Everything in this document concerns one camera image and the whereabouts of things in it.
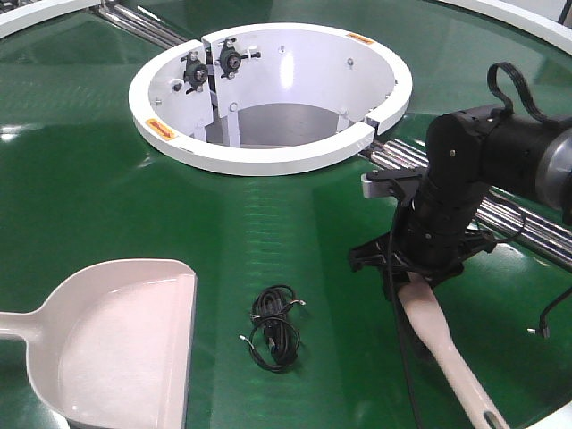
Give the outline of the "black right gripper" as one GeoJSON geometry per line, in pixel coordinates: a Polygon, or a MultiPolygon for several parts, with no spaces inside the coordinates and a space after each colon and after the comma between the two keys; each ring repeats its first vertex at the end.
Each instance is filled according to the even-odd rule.
{"type": "Polygon", "coordinates": [[[349,251],[349,265],[356,272],[377,268],[385,297],[392,300],[417,273],[434,288],[463,273],[464,262],[479,252],[496,247],[492,233],[451,228],[402,225],[349,251]]]}

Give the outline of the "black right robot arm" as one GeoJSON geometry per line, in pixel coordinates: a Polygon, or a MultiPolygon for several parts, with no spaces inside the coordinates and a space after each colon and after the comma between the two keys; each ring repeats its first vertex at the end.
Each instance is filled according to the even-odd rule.
{"type": "Polygon", "coordinates": [[[374,266],[385,281],[420,273],[430,285],[457,276],[465,260],[496,243],[468,225],[492,187],[562,213],[571,223],[571,122],[554,125],[485,105],[434,119],[426,134],[426,168],[363,175],[368,198],[398,206],[384,235],[349,251],[349,266],[374,266]]]}

